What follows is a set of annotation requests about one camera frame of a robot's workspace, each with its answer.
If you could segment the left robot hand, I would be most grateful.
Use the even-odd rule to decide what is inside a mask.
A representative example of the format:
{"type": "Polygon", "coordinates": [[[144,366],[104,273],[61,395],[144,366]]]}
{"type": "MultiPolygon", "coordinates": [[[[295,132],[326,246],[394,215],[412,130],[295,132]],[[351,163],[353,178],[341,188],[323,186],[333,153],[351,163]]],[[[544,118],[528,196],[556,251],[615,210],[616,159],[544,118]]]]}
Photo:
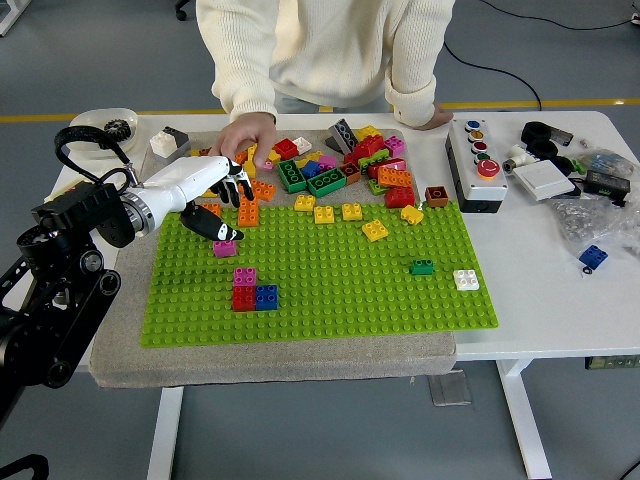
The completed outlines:
{"type": "Polygon", "coordinates": [[[149,212],[145,229],[156,230],[169,213],[178,213],[187,229],[213,241],[234,241],[244,234],[219,216],[195,204],[206,191],[221,200],[240,205],[240,194],[254,198],[251,182],[243,167],[225,156],[181,157],[150,177],[137,196],[149,212]]]}

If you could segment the person's left hand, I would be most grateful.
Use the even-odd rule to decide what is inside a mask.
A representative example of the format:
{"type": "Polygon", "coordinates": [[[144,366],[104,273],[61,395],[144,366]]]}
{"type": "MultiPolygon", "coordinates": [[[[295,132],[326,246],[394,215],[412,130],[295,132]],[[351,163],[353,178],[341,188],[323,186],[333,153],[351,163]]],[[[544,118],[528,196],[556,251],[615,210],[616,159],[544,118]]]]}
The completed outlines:
{"type": "Polygon", "coordinates": [[[419,130],[419,131],[433,130],[443,125],[446,125],[454,118],[454,114],[446,110],[439,102],[434,102],[433,106],[434,106],[434,114],[432,118],[424,125],[416,126],[415,130],[419,130]]]}

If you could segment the person's right hand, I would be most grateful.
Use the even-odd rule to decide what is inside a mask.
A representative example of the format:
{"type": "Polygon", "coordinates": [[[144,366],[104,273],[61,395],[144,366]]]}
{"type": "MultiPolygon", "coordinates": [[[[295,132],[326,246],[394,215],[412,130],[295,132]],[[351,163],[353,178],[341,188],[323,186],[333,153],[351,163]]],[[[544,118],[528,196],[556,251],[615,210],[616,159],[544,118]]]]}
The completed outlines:
{"type": "Polygon", "coordinates": [[[238,153],[255,145],[253,163],[258,166],[268,160],[275,142],[275,117],[266,112],[246,113],[220,131],[209,154],[234,159],[238,153]]]}

